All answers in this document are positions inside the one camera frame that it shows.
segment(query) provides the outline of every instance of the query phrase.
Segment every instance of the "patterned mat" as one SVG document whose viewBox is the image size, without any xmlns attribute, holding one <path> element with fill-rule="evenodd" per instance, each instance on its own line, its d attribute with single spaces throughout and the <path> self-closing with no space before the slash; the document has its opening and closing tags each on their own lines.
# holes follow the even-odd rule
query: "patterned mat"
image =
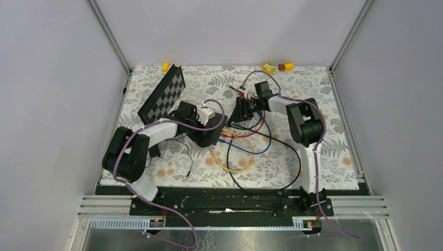
<svg viewBox="0 0 443 251">
<path fill-rule="evenodd" d="M 213 98 L 223 105 L 226 115 L 230 116 L 235 106 L 237 95 L 228 88 L 228 85 L 238 87 L 244 78 L 260 66 L 183 66 L 186 88 L 179 100 L 184 100 L 198 105 L 208 98 Z M 137 115 L 147 97 L 160 82 L 164 73 L 160 66 L 137 66 L 128 88 L 123 110 L 118 121 L 119 126 L 133 130 L 140 128 L 143 123 Z M 353 162 L 349 155 L 343 123 L 341 122 L 337 104 L 330 86 L 325 67 L 296 67 L 290 72 L 276 71 L 273 76 L 282 87 L 282 94 L 289 97 L 306 99 L 315 98 L 327 120 L 327 133 L 325 135 L 321 163 L 323 168 L 322 178 L 326 189 L 358 189 Z M 246 84 L 247 92 L 254 92 L 254 84 L 268 81 L 274 93 L 278 92 L 277 86 L 262 73 L 254 73 Z M 208 103 L 215 111 L 220 112 L 216 104 Z M 253 125 L 258 116 L 252 121 L 244 122 L 244 126 Z M 293 142 L 288 122 L 285 116 L 279 113 L 266 113 L 266 121 L 271 127 L 272 136 L 297 149 Z M 260 132 L 269 134 L 266 126 Z M 261 135 L 248 137 L 254 151 L 262 151 L 267 147 L 269 139 Z M 160 143 L 162 158 L 153 158 L 144 175 L 149 176 L 157 186 L 182 186 L 182 187 L 236 187 L 229 174 L 219 167 L 209 152 L 209 147 L 199 148 L 187 137 L 180 139 L 189 146 L 190 157 L 183 144 L 176 141 Z M 236 139 L 238 146 L 248 146 L 243 140 Z M 227 144 L 218 143 L 214 148 L 222 163 L 226 163 Z M 232 148 L 229 152 L 229 166 L 233 169 L 245 168 L 251 155 Z M 192 164 L 189 177 L 186 176 Z M 269 150 L 260 155 L 255 155 L 254 164 L 243 173 L 234 174 L 239 184 L 249 188 L 280 188 L 290 183 L 298 173 L 299 163 L 294 152 L 278 142 L 271 142 Z M 103 170 L 101 185 L 118 185 L 112 174 Z M 292 188 L 298 188 L 297 181 Z"/>
</svg>

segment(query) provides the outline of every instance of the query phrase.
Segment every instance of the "black bracket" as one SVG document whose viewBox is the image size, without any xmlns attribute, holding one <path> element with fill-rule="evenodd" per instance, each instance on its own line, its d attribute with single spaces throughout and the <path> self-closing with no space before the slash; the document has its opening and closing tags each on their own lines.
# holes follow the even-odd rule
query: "black bracket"
<svg viewBox="0 0 443 251">
<path fill-rule="evenodd" d="M 305 100 L 317 106 L 315 99 L 308 98 Z M 306 103 L 299 102 L 287 105 L 286 113 L 291 136 L 296 143 L 309 147 L 310 144 L 318 142 L 323 133 L 323 124 L 317 110 Z"/>
<path fill-rule="evenodd" d="M 133 131 L 126 127 L 117 128 L 102 160 L 101 165 L 104 169 L 111 173 L 113 172 L 117 157 L 132 133 Z M 131 151 L 123 154 L 117 167 L 117 175 L 133 183 L 142 176 L 145 170 L 149 137 L 143 134 L 137 134 L 130 142 L 129 147 Z"/>
<path fill-rule="evenodd" d="M 225 196 L 210 195 L 179 195 L 157 194 L 154 203 L 175 208 L 186 215 L 194 226 L 293 226 L 294 216 L 312 216 L 318 214 L 318 207 L 310 210 L 300 208 L 301 198 L 289 196 Z M 321 203 L 326 216 L 333 216 L 334 211 L 330 199 Z M 132 199 L 130 215 L 159 216 L 162 211 L 147 205 L 138 198 Z M 168 214 L 169 226 L 187 226 L 175 214 Z"/>
<path fill-rule="evenodd" d="M 320 204 L 323 204 L 327 201 L 326 189 L 319 191 L 319 199 Z M 310 212 L 312 210 L 316 211 L 315 207 L 318 206 L 317 203 L 317 195 L 315 193 L 307 193 L 305 190 L 300 187 L 300 201 L 299 208 L 305 212 Z"/>
<path fill-rule="evenodd" d="M 257 83 L 254 86 L 258 98 L 247 99 L 237 97 L 236 106 L 228 120 L 228 126 L 230 126 L 231 123 L 251 120 L 255 112 L 262 110 L 269 111 L 268 99 L 277 94 L 272 94 L 267 81 Z"/>
<path fill-rule="evenodd" d="M 193 127 L 211 128 L 216 126 L 220 122 L 220 120 L 222 119 L 222 115 L 216 112 L 214 116 L 208 120 L 206 125 L 202 125 L 199 122 L 197 106 L 185 101 L 181 101 L 177 110 L 171 112 L 168 115 L 168 119 L 180 121 Z M 227 119 L 228 117 L 225 115 L 220 126 L 210 131 L 198 131 L 179 125 L 177 127 L 177 135 L 186 134 L 192 141 L 197 143 L 199 147 L 215 145 L 217 144 L 217 140 L 222 133 L 222 129 L 225 126 Z"/>
</svg>

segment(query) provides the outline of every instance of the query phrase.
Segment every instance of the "gray wall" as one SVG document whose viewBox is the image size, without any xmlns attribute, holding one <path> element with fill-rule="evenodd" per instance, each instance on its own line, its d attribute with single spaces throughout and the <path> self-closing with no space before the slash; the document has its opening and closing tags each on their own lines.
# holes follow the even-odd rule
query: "gray wall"
<svg viewBox="0 0 443 251">
<path fill-rule="evenodd" d="M 124 79 L 86 1 L 2 1 L 1 250 L 65 247 Z"/>
<path fill-rule="evenodd" d="M 98 0 L 131 65 L 331 65 L 365 0 Z"/>
<path fill-rule="evenodd" d="M 336 77 L 402 250 L 443 238 L 443 2 L 376 1 Z"/>
</svg>

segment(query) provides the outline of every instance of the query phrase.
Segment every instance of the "small yellow object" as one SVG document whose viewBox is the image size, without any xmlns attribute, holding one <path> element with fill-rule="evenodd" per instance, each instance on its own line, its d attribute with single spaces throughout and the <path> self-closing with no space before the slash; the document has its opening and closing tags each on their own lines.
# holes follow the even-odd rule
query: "small yellow object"
<svg viewBox="0 0 443 251">
<path fill-rule="evenodd" d="M 273 67 L 271 64 L 265 63 L 262 66 L 263 70 L 269 74 L 272 74 L 275 72 L 275 67 Z"/>
<path fill-rule="evenodd" d="M 286 71 L 290 71 L 293 68 L 294 68 L 294 64 L 293 63 L 285 64 L 285 70 Z"/>
<path fill-rule="evenodd" d="M 161 68 L 161 70 L 163 72 L 167 72 L 169 70 L 169 63 L 168 62 L 164 63 L 163 67 Z"/>
</svg>

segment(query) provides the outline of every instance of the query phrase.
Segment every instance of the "blue wire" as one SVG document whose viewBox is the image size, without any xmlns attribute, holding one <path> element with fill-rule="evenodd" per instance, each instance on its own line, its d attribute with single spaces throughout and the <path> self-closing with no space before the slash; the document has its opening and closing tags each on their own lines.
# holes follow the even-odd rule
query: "blue wire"
<svg viewBox="0 0 443 251">
<path fill-rule="evenodd" d="M 258 114 L 258 115 L 264 120 L 264 118 L 263 118 L 263 116 L 262 116 L 262 114 L 261 114 L 260 112 L 257 112 L 257 114 Z M 231 145 L 231 146 L 233 146 L 233 147 L 235 147 L 235 148 L 237 148 L 237 149 L 239 149 L 239 150 L 242 150 L 242 151 L 247 152 L 247 153 L 250 153 L 250 154 L 262 154 L 262 153 L 266 152 L 266 151 L 269 149 L 269 147 L 271 146 L 271 139 L 272 139 L 271 128 L 269 127 L 269 125 L 267 124 L 266 121 L 265 121 L 264 123 L 265 123 L 267 129 L 269 130 L 269 144 L 267 145 L 266 149 L 263 150 L 263 151 L 261 151 L 260 153 L 249 152 L 248 150 L 245 150 L 245 149 L 243 149 L 243 148 L 241 148 L 241 147 L 239 147 L 239 146 L 236 146 L 236 145 L 234 145 L 234 144 L 232 144 L 232 143 L 230 143 L 230 142 L 227 142 L 227 141 L 224 140 L 224 139 L 218 139 L 218 141 L 220 141 L 220 142 L 222 142 L 222 143 L 226 143 L 226 144 L 228 144 L 228 145 Z"/>
</svg>

